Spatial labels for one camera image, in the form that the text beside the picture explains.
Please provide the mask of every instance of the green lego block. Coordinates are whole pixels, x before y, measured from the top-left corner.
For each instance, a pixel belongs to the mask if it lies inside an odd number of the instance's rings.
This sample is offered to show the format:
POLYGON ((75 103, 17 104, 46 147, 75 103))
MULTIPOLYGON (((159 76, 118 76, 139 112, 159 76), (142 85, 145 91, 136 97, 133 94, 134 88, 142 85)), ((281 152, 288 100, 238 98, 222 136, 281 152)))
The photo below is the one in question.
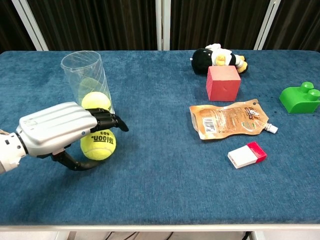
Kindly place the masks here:
POLYGON ((312 82, 305 81, 301 86, 287 87, 280 94, 280 101, 290 114, 313 113, 320 104, 320 91, 312 82))

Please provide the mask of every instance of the transparent cylinder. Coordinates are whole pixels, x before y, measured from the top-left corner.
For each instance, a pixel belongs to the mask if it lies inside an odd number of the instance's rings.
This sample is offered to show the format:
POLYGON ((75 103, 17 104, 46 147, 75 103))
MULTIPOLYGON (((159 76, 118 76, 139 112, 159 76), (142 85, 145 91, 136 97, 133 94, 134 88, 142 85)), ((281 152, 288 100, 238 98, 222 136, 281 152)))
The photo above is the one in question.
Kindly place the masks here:
POLYGON ((61 67, 77 104, 91 92, 100 92, 110 100, 109 110, 115 113, 101 55, 95 51, 76 51, 61 60, 61 67))

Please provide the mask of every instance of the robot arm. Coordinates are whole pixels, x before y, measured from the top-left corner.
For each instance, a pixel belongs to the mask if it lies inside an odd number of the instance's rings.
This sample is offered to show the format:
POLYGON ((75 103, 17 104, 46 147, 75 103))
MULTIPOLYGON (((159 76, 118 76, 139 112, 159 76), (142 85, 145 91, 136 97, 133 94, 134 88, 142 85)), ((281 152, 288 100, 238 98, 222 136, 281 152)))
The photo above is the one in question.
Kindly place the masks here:
POLYGON ((102 108, 84 109, 75 102, 24 116, 14 133, 0 134, 0 174, 16 168, 26 155, 51 157, 76 171, 91 169, 100 161, 77 162, 65 149, 90 133, 113 127, 129 130, 115 114, 102 108))

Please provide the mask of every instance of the tennis ball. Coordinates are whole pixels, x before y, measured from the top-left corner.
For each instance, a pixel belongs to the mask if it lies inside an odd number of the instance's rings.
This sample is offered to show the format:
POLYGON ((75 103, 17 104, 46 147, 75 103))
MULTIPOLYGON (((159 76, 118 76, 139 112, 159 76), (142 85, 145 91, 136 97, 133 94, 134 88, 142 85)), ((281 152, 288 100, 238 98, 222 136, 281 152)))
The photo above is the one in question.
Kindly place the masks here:
POLYGON ((83 154, 91 160, 101 161, 110 157, 117 146, 116 137, 110 130, 90 133, 80 139, 83 154))
POLYGON ((102 108, 109 111, 111 102, 110 99, 102 92, 92 91, 84 96, 81 106, 84 109, 102 108))

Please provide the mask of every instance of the table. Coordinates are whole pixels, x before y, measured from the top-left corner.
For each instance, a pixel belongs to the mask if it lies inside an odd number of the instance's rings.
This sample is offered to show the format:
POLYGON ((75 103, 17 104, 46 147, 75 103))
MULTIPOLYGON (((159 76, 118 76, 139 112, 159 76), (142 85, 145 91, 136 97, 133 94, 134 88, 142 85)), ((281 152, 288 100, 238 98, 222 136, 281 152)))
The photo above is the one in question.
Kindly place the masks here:
MULTIPOLYGON (((74 101, 60 68, 69 51, 0 55, 0 129, 19 118, 74 101)), ((206 77, 184 51, 99 51, 116 113, 129 132, 112 128, 114 154, 75 172, 50 158, 25 157, 0 176, 0 228, 135 231, 320 229, 320 109, 289 114, 283 89, 313 82, 320 54, 299 50, 234 50, 246 57, 236 102, 257 98, 276 134, 234 135, 204 142, 189 106, 210 102, 206 77), (257 141, 268 154, 235 169, 230 150, 257 141)), ((67 150, 84 156, 79 142, 67 150)))

